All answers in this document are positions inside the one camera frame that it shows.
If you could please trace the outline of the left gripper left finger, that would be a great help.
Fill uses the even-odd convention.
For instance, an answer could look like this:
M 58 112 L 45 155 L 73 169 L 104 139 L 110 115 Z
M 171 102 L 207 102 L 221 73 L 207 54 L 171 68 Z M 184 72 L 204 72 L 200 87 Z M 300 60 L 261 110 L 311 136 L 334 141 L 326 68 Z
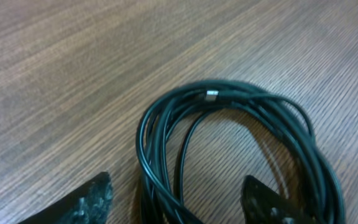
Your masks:
M 101 172 L 19 224 L 105 224 L 112 198 L 110 175 L 108 172 Z

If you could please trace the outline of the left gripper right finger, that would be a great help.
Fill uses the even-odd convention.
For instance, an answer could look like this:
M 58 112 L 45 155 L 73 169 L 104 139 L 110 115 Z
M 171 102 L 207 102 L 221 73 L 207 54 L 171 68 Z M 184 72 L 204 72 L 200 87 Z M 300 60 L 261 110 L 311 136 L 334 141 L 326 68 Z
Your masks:
M 241 205 L 247 224 L 313 224 L 315 221 L 254 176 L 242 184 Z

